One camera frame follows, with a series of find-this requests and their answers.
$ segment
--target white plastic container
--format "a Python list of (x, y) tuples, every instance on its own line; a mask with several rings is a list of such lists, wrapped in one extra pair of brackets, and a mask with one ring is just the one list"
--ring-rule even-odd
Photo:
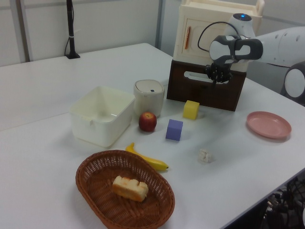
[(75, 137), (109, 147), (132, 120), (134, 95), (99, 86), (73, 104), (69, 113)]
[(134, 111), (140, 116), (143, 112), (152, 112), (156, 117), (160, 116), (163, 100), (164, 87), (156, 80), (139, 80), (134, 84), (135, 96)]

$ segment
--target black pole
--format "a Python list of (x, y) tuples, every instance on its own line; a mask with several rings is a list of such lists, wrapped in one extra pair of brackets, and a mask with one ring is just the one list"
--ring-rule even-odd
[(66, 56), (69, 59), (80, 58), (80, 56), (75, 51), (75, 45), (74, 45), (72, 0), (67, 0), (67, 13), (68, 13), (70, 53), (67, 54)]

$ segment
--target white table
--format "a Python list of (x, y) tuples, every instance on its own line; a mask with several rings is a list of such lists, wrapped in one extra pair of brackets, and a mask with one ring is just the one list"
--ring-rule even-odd
[[(6, 229), (105, 228), (75, 185), (78, 166), (104, 148), (75, 139), (68, 107), (97, 85), (132, 92), (139, 79), (166, 84), (172, 58), (147, 44), (0, 68), (0, 225)], [(163, 229), (224, 228), (305, 168), (305, 108), (248, 79), (235, 112), (200, 107), (182, 118), (184, 103), (164, 100), (155, 132), (137, 120), (111, 149), (135, 142), (140, 153), (166, 162), (175, 193)], [(252, 133), (253, 111), (292, 126), (287, 140)], [(165, 139), (169, 119), (183, 121), (179, 142)], [(214, 161), (200, 163), (201, 148)]]

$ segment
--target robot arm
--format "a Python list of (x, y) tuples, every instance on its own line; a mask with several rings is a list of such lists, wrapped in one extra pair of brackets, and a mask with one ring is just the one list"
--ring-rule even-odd
[(217, 36), (210, 45), (213, 63), (206, 66), (206, 74), (214, 84), (231, 79), (232, 64), (259, 61), (288, 67), (284, 93), (297, 102), (305, 99), (305, 27), (255, 37), (246, 14), (233, 15), (228, 24), (225, 35)]

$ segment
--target toast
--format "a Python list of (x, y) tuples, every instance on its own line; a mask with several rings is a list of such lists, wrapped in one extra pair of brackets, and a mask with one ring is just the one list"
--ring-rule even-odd
[(144, 182), (121, 176), (116, 177), (112, 189), (115, 194), (138, 202), (142, 202), (148, 192), (148, 186)]

